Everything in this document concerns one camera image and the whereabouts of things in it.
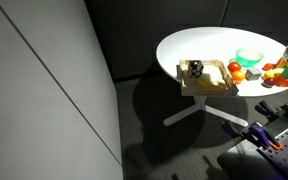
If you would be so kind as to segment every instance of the round white table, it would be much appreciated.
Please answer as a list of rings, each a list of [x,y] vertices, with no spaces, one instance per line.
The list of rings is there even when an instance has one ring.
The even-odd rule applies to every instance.
[[[177,78],[176,65],[181,59],[186,60],[220,60],[225,67],[229,60],[235,58],[240,48],[251,48],[264,54],[264,58],[255,66],[260,71],[266,63],[276,63],[282,56],[285,46],[268,37],[232,28],[200,27],[182,30],[167,36],[157,47],[156,55],[161,68],[174,80]],[[263,80],[244,80],[238,84],[237,97],[258,97],[282,92],[287,87],[265,88]],[[238,117],[205,105],[206,96],[194,96],[195,105],[164,120],[165,125],[171,125],[185,116],[202,109],[217,116],[233,121],[242,126],[248,123]]]

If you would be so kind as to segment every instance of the gray carpet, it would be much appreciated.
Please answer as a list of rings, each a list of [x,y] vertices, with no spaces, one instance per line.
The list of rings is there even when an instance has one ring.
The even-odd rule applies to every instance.
[[[152,68],[141,79],[115,84],[124,179],[229,179],[217,163],[233,145],[221,129],[224,119],[198,111],[165,127],[163,120],[192,105],[193,98],[181,96],[179,83]],[[207,98],[206,104],[249,123],[265,124],[268,120],[254,110],[262,100],[279,107],[288,102],[288,90],[257,98]]]

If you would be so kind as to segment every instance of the white table base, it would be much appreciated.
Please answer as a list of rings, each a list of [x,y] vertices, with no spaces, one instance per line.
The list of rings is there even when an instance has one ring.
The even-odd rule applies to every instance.
[[[243,127],[248,126],[247,121],[245,121],[244,119],[238,118],[236,116],[227,114],[223,111],[220,111],[218,109],[214,109],[210,106],[205,105],[205,100],[206,100],[206,96],[194,96],[195,104],[193,106],[190,106],[190,107],[174,114],[173,116],[165,119],[164,125],[165,126],[172,125],[172,124],[176,123],[177,121],[183,119],[184,117],[186,117],[186,116],[188,116],[188,115],[190,115],[190,114],[192,114],[198,110],[203,110],[203,111],[209,112],[211,114],[214,114],[216,116],[227,119],[233,123],[239,124]]]

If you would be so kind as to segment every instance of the table top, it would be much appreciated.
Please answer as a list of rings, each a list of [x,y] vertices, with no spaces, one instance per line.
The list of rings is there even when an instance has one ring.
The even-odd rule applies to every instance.
[[[225,28],[199,27],[173,33],[163,39],[157,47],[156,56],[162,69],[176,81],[176,65],[180,59],[186,60],[220,60],[225,67],[229,60],[235,58],[240,48],[251,48],[264,54],[264,58],[255,66],[262,74],[266,63],[276,63],[282,56],[285,46],[279,42],[253,32]],[[265,88],[263,80],[244,80],[237,87],[237,96],[266,96],[282,92],[287,87]]]

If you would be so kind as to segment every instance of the plastic container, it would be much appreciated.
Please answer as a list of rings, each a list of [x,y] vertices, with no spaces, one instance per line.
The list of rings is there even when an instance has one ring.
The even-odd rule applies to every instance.
[[[236,51],[236,62],[238,62],[243,68],[254,67],[264,55],[253,49],[239,49]]]

